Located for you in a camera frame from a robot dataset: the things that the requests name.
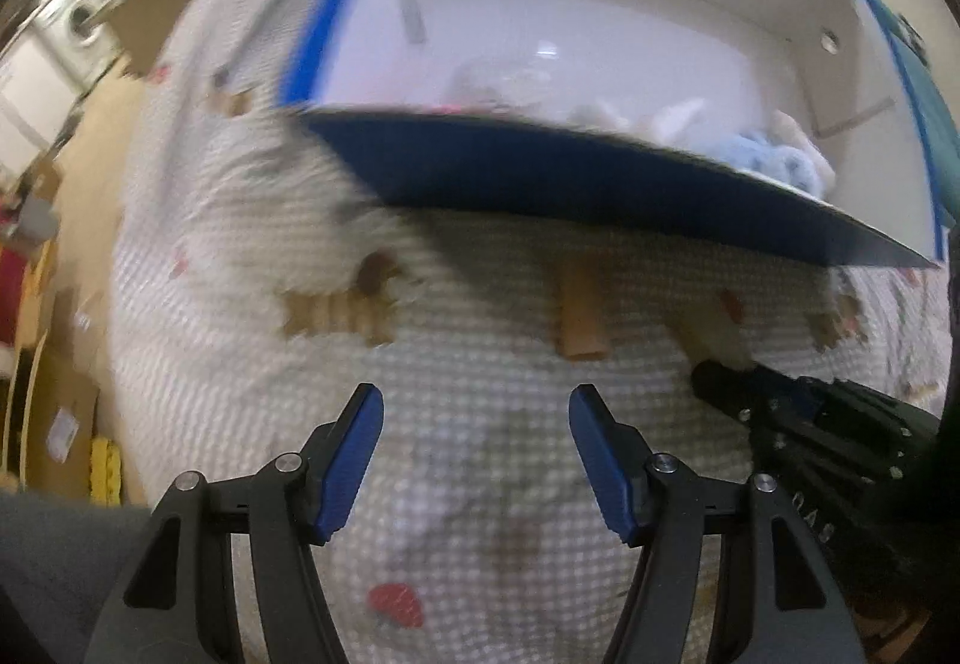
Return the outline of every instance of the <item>white cardboard box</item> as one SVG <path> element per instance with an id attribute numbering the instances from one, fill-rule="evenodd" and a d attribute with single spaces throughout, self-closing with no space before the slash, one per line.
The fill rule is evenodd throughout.
<path id="1" fill-rule="evenodd" d="M 926 265 L 943 259 L 938 205 L 886 38 L 867 0 L 319 0 L 281 104 L 389 204 L 645 227 L 820 264 Z M 544 48 L 556 61 L 536 121 L 448 109 L 464 63 Z M 783 110 L 819 138 L 836 189 L 826 203 L 565 122 L 597 97 L 635 116 L 707 99 L 694 141 L 766 128 Z"/>

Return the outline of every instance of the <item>gray fabric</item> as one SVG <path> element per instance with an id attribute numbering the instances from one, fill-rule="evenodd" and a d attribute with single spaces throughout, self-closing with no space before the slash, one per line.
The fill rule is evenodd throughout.
<path id="1" fill-rule="evenodd" d="M 100 609 L 149 516 L 137 507 L 0 493 L 0 588 L 56 664 L 83 661 Z"/>

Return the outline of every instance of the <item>blue plush toy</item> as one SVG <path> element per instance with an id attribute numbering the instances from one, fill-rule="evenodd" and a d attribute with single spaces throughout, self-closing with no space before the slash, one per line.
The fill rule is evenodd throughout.
<path id="1" fill-rule="evenodd" d="M 752 137 L 731 135 L 698 148 L 699 154 L 731 168 L 753 171 L 803 192 L 814 198 L 824 197 L 824 183 L 806 152 L 792 146 L 772 144 L 761 133 Z"/>

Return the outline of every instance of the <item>white cabinet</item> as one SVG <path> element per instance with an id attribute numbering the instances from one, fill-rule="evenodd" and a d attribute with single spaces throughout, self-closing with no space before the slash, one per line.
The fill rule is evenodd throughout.
<path id="1" fill-rule="evenodd" d="M 34 161 L 37 154 L 40 154 L 40 149 L 37 149 L 0 106 L 0 165 L 9 171 L 11 176 L 18 177 Z"/>
<path id="2" fill-rule="evenodd" d="M 50 146 L 78 96 L 77 87 L 64 76 L 30 28 L 21 32 L 0 64 L 0 106 L 7 115 L 16 114 L 35 131 L 37 143 Z"/>

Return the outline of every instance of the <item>washing machine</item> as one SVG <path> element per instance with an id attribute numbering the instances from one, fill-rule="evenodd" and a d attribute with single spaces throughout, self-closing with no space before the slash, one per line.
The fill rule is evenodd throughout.
<path id="1" fill-rule="evenodd" d="M 106 25 L 90 17 L 104 0 L 50 0 L 35 19 L 37 34 L 82 90 L 97 82 L 119 52 Z"/>

